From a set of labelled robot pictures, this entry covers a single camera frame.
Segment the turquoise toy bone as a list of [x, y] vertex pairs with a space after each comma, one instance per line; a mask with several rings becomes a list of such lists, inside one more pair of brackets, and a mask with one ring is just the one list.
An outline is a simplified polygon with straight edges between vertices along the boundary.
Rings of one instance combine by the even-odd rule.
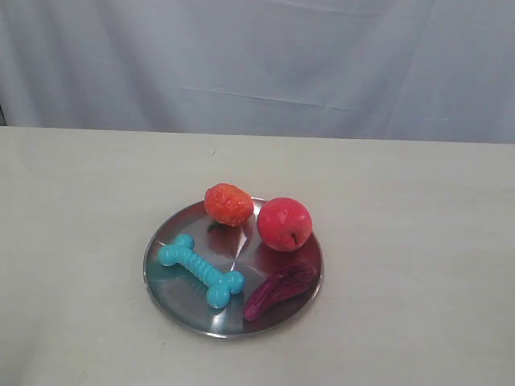
[[245, 278], [235, 270], [221, 272], [194, 251], [195, 241], [188, 234], [178, 235], [174, 242], [158, 252], [164, 267], [181, 265], [207, 287], [206, 301], [213, 309], [224, 309], [233, 295], [242, 292]]

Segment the orange bumpy fruit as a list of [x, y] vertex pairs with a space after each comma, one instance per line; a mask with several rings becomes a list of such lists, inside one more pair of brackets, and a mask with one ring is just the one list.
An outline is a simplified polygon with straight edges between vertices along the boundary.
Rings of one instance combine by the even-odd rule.
[[253, 200], [235, 185], [218, 183], [206, 190], [204, 208], [217, 223], [238, 227], [253, 214]]

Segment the red apple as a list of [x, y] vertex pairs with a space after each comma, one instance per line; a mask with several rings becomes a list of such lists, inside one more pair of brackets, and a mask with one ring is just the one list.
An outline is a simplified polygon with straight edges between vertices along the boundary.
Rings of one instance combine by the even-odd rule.
[[262, 242], [279, 252], [301, 248], [312, 234], [309, 211], [299, 201], [279, 197], [266, 202], [257, 217]]

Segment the dark purple ridged vegetable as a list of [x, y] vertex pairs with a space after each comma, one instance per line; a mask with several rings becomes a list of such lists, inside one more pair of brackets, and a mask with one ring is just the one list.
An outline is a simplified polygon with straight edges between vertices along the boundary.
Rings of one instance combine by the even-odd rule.
[[292, 263], [272, 275], [257, 287], [243, 310], [246, 321], [259, 319], [269, 308], [308, 291], [319, 270], [303, 261]]

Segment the round stainless steel plate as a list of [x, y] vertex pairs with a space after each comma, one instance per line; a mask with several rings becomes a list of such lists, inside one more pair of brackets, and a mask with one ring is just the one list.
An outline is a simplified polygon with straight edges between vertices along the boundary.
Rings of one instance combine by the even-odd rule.
[[[323, 252], [315, 236], [298, 250], [281, 253], [262, 243], [256, 225], [263, 199], [253, 201], [253, 215], [240, 228], [218, 225], [199, 201], [182, 208], [167, 219], [153, 235], [146, 249], [143, 276], [156, 306], [171, 320], [202, 335], [216, 338], [242, 338], [281, 326], [308, 309], [323, 281]], [[188, 234], [195, 251], [225, 273], [243, 274], [245, 285], [223, 310], [206, 301], [207, 286], [181, 265], [164, 267], [158, 252], [180, 234]], [[317, 275], [302, 294], [269, 308], [255, 321], [244, 319], [244, 304], [269, 275], [301, 261], [313, 266]]]

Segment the white backdrop cloth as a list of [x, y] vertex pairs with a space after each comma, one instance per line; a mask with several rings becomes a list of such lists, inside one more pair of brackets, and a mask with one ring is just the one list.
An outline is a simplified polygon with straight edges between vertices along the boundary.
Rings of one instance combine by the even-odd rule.
[[4, 1], [8, 125], [511, 143], [511, 1]]

